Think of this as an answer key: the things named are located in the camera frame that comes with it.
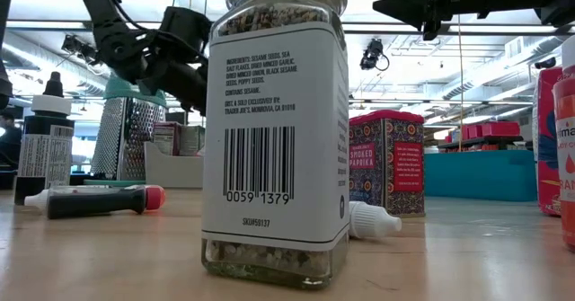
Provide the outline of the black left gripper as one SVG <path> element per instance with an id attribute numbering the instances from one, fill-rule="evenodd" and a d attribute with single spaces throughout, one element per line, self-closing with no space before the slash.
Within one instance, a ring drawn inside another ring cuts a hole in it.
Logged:
<path id="1" fill-rule="evenodd" d="M 185 111 L 207 108 L 208 60 L 173 35 L 155 35 L 144 55 L 146 67 L 136 78 L 139 90 L 172 95 Z"/>

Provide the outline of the pink carton box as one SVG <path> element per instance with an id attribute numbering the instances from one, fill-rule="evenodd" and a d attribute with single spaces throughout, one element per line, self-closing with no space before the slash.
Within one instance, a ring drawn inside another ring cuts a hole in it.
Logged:
<path id="1" fill-rule="evenodd" d="M 178 155 L 181 143 L 181 124 L 173 121 L 156 122 L 152 142 L 164 155 Z"/>

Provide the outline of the green carton box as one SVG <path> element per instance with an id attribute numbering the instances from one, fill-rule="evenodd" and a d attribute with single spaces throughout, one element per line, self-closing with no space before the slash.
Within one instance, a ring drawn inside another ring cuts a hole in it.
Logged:
<path id="1" fill-rule="evenodd" d="M 182 126 L 179 155 L 194 156 L 204 146 L 205 129 L 201 126 Z"/>

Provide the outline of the box grater teal handle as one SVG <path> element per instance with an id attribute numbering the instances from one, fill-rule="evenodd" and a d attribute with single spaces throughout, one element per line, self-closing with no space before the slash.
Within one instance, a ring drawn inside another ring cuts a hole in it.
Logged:
<path id="1" fill-rule="evenodd" d="M 156 122 L 164 121 L 165 95 L 145 95 L 139 88 L 111 75 L 91 161 L 91 174 L 99 181 L 144 181 L 145 142 L 152 140 Z"/>

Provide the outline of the white lid seasoning jar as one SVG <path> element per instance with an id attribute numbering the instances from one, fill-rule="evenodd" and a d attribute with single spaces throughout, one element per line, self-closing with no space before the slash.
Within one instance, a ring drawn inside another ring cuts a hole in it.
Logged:
<path id="1" fill-rule="evenodd" d="M 226 0 L 209 41 L 202 263 L 327 287 L 349 247 L 348 0 Z"/>

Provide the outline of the black food colouring bottle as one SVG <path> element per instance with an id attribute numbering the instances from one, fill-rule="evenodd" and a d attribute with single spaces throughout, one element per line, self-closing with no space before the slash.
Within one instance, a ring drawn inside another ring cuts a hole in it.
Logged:
<path id="1" fill-rule="evenodd" d="M 32 99 L 32 114 L 24 118 L 14 203 L 70 182 L 75 122 L 71 102 L 64 97 L 61 75 L 53 72 L 42 94 Z"/>

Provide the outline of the red lid paprika tin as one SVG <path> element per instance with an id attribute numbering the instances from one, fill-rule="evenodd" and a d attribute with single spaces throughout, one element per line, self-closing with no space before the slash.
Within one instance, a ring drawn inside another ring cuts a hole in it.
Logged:
<path id="1" fill-rule="evenodd" d="M 349 198 L 395 217 L 423 217 L 424 119 L 380 110 L 349 120 Z"/>

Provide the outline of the red carton box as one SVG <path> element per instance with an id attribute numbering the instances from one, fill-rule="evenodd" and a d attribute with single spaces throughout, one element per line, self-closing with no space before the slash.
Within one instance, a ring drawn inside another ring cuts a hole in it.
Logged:
<path id="1" fill-rule="evenodd" d="M 540 72 L 535 87 L 533 108 L 532 129 L 538 207 L 544 214 L 552 217 L 561 215 L 553 102 L 553 86 L 561 76 L 560 66 Z"/>

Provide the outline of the blue plastic tray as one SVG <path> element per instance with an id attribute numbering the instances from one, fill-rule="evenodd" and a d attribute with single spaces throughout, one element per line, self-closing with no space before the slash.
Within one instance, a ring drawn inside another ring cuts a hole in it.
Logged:
<path id="1" fill-rule="evenodd" d="M 499 201 L 535 201 L 534 155 L 500 150 L 424 155 L 427 196 Z"/>

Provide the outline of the orange food colouring bottle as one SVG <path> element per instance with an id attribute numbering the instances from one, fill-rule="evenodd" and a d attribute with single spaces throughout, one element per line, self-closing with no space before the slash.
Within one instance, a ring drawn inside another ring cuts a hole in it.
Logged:
<path id="1" fill-rule="evenodd" d="M 575 35 L 562 44 L 562 75 L 553 86 L 562 239 L 575 253 Z"/>

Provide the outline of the grey plastic bin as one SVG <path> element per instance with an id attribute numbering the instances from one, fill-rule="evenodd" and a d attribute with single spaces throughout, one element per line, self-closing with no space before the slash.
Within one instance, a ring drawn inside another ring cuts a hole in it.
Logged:
<path id="1" fill-rule="evenodd" d="M 144 143 L 146 184 L 165 189 L 201 189 L 202 156 L 165 155 L 152 142 Z"/>

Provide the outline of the black ceiling device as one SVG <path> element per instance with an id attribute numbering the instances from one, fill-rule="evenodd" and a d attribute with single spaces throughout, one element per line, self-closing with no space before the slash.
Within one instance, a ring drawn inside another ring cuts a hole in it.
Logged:
<path id="1" fill-rule="evenodd" d="M 61 49 L 71 56 L 81 58 L 89 66 L 100 64 L 97 50 L 75 35 L 67 34 L 63 40 Z"/>

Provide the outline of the small black bottle red cap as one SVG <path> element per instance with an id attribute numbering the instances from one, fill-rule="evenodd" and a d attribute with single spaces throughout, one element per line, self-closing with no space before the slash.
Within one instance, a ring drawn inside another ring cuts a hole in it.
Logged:
<path id="1" fill-rule="evenodd" d="M 156 185 L 106 190 L 96 188 L 95 193 L 50 194 L 46 214 L 48 219 L 88 217 L 122 210 L 142 214 L 148 210 L 159 209 L 164 202 L 165 190 Z"/>

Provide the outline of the small dropper bottle white cap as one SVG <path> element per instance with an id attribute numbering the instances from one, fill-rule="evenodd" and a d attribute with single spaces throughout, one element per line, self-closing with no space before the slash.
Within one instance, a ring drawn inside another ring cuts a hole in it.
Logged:
<path id="1" fill-rule="evenodd" d="M 362 201 L 349 203 L 349 236 L 358 239 L 384 238 L 400 232 L 403 227 L 399 217 L 393 217 L 379 206 Z"/>

